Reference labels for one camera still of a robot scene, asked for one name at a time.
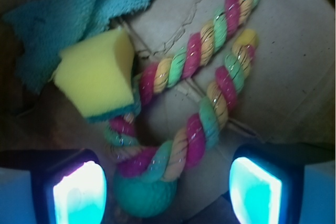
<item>multicolored rope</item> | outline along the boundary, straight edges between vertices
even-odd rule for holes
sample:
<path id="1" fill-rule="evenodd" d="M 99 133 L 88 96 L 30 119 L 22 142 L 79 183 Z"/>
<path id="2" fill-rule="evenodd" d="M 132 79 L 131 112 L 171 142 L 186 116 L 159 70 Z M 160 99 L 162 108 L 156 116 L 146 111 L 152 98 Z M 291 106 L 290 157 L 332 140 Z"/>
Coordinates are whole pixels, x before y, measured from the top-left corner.
<path id="1" fill-rule="evenodd" d="M 207 65 L 226 38 L 246 21 L 258 2 L 225 0 L 224 8 L 215 12 L 214 19 L 205 23 L 199 33 L 190 36 L 186 48 L 181 48 L 173 57 L 152 63 L 133 79 L 135 111 L 111 119 L 105 131 L 110 156 L 117 163 L 114 193 L 126 211 L 139 217 L 163 211 L 175 195 L 176 179 L 183 170 L 199 164 L 205 150 L 219 141 L 219 133 L 229 112 L 236 106 L 237 95 L 250 73 L 258 46 L 256 33 L 247 29 L 236 39 L 232 51 L 225 54 L 223 66 L 216 69 L 215 80 L 200 101 L 198 113 L 189 117 L 187 125 L 173 140 L 159 147 L 139 143 L 134 118 L 140 113 L 141 106 L 147 105 L 154 94 L 191 77 L 199 67 Z"/>
<path id="2" fill-rule="evenodd" d="M 173 57 L 149 65 L 140 79 L 141 104 L 149 104 L 155 94 L 191 77 L 199 67 L 207 65 L 226 38 L 230 38 L 247 20 L 259 1 L 225 0 L 224 8 L 220 7 L 213 20 L 206 22 L 199 33 L 190 36 L 186 47 Z"/>
<path id="3" fill-rule="evenodd" d="M 184 169 L 196 166 L 205 150 L 219 141 L 219 132 L 249 75 L 257 45 L 257 35 L 252 30 L 245 30 L 237 38 L 232 51 L 224 57 L 224 65 L 217 68 L 199 112 L 190 116 L 187 126 L 177 132 L 173 141 L 160 147 L 144 147 L 135 138 L 134 122 L 123 117 L 110 120 L 105 136 L 120 174 L 126 178 L 140 176 L 147 183 L 169 182 Z"/>

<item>glowing light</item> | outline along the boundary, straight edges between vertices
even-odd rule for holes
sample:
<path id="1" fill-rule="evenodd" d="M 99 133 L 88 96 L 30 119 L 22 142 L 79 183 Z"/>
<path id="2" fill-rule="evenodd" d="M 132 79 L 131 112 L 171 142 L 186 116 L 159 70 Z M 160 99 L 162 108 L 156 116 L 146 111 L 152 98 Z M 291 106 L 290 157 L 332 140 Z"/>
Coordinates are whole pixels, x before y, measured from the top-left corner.
<path id="1" fill-rule="evenodd" d="M 100 165 L 84 163 L 53 188 L 58 224 L 100 223 L 106 204 L 106 178 Z"/>
<path id="2" fill-rule="evenodd" d="M 282 182 L 246 157 L 232 163 L 229 191 L 240 223 L 279 222 Z"/>

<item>led light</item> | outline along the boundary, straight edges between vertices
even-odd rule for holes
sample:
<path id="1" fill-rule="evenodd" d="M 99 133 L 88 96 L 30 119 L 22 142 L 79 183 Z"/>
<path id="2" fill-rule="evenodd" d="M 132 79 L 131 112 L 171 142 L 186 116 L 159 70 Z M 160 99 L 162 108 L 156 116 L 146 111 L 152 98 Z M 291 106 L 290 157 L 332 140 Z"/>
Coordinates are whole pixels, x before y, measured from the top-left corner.
<path id="1" fill-rule="evenodd" d="M 53 187 L 56 223 L 100 223 L 106 204 L 106 179 L 100 165 L 84 163 Z"/>
<path id="2" fill-rule="evenodd" d="M 231 165 L 229 191 L 240 223 L 279 222 L 282 182 L 246 157 Z"/>

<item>braided rope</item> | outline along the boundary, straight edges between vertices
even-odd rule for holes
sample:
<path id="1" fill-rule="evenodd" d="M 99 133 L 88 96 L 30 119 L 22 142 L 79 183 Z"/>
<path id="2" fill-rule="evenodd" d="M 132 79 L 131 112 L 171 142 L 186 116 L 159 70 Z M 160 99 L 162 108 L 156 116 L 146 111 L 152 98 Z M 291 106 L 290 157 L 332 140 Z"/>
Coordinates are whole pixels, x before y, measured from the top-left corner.
<path id="1" fill-rule="evenodd" d="M 140 176 L 148 183 L 159 179 L 173 181 L 184 169 L 196 166 L 205 150 L 219 141 L 228 113 L 235 106 L 237 94 L 249 75 L 256 46 L 257 35 L 252 30 L 245 30 L 237 38 L 232 52 L 224 57 L 224 65 L 216 69 L 215 81 L 209 84 L 207 96 L 199 104 L 199 112 L 190 116 L 187 126 L 177 132 L 173 141 L 160 147 L 140 146 L 133 122 L 129 123 L 123 117 L 110 120 L 105 136 L 122 176 Z"/>
<path id="2" fill-rule="evenodd" d="M 153 94 L 174 86 L 181 78 L 192 76 L 199 66 L 206 65 L 226 37 L 232 36 L 246 21 L 258 2 L 226 0 L 226 12 L 218 9 L 213 21 L 190 37 L 186 49 L 181 48 L 174 57 L 152 63 L 134 78 L 136 111 L 111 119 L 105 132 L 111 156 L 123 177 L 139 176 L 147 183 L 174 181 L 184 169 L 196 166 L 205 150 L 219 141 L 219 132 L 237 103 L 237 95 L 254 60 L 258 38 L 252 30 L 245 30 L 236 39 L 232 51 L 224 57 L 224 65 L 216 69 L 215 81 L 209 84 L 207 96 L 199 104 L 199 112 L 190 116 L 187 126 L 176 133 L 174 140 L 166 141 L 160 147 L 141 146 L 135 137 L 134 116 L 140 113 L 141 105 L 150 102 Z"/>
<path id="3" fill-rule="evenodd" d="M 154 94 L 173 87 L 180 80 L 191 77 L 199 67 L 207 65 L 258 3 L 259 0 L 225 0 L 224 8 L 219 8 L 214 19 L 206 22 L 199 33 L 190 36 L 186 47 L 174 56 L 148 66 L 140 80 L 141 104 L 149 104 Z"/>

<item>light housing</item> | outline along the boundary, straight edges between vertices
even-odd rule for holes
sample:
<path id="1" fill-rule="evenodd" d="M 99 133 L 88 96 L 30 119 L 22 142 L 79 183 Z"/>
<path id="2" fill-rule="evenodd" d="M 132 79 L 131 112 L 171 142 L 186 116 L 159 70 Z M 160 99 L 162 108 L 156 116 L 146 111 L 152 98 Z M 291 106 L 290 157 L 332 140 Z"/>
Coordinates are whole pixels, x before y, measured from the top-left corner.
<path id="1" fill-rule="evenodd" d="M 334 205 L 334 193 L 328 197 L 330 192 L 335 192 L 334 171 L 332 176 L 324 173 L 327 178 L 324 180 L 323 173 L 319 173 L 318 180 L 328 181 L 330 188 L 320 187 L 318 181 L 312 184 L 312 176 L 307 176 L 307 168 L 312 164 L 330 166 L 329 161 L 334 163 L 334 159 L 334 146 L 259 143 L 241 146 L 229 172 L 229 195 L 237 219 L 241 223 L 300 223 L 308 213 L 310 218 L 319 216 L 321 220 L 320 216 L 324 215 L 334 220 L 332 208 L 328 213 L 321 213 L 318 207 L 304 207 L 305 199 L 314 199 L 310 205 L 320 204 L 321 196 L 328 199 L 327 205 Z"/>
<path id="2" fill-rule="evenodd" d="M 0 209 L 0 222 L 15 222 L 27 209 L 34 213 L 28 216 L 35 223 L 100 223 L 104 214 L 107 184 L 97 156 L 91 150 L 58 151 L 5 151 L 0 152 L 0 191 L 15 190 L 13 179 L 5 179 L 9 171 L 25 174 L 16 176 L 26 192 L 15 195 L 20 201 L 23 194 L 31 195 L 25 205 Z M 7 195 L 5 201 L 13 201 Z"/>

